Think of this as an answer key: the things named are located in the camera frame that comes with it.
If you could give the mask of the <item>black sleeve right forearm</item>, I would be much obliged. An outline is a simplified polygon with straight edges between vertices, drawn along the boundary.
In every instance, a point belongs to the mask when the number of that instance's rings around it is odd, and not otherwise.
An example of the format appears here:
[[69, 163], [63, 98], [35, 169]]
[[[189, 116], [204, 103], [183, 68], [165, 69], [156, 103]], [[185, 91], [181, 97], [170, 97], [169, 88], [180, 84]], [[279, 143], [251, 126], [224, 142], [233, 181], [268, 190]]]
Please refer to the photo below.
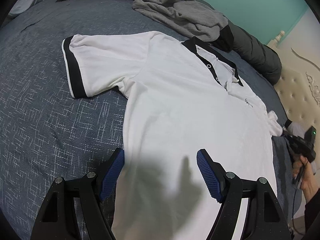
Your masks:
[[306, 240], [320, 240], [320, 192], [311, 198], [305, 205], [305, 235]]

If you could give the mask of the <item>person's right hand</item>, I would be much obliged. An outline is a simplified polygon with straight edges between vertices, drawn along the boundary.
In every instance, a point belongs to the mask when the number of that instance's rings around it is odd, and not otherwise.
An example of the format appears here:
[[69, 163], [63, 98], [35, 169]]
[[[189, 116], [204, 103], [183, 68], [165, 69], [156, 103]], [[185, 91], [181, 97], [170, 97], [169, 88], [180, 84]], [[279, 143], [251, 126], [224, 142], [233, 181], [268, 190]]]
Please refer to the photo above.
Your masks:
[[306, 203], [308, 203], [318, 192], [319, 185], [316, 181], [315, 176], [313, 175], [311, 164], [309, 163], [308, 159], [302, 155], [300, 155], [299, 159], [295, 160], [295, 162], [293, 163], [293, 178], [297, 176], [301, 167], [304, 167], [305, 170], [300, 188], [304, 193]]

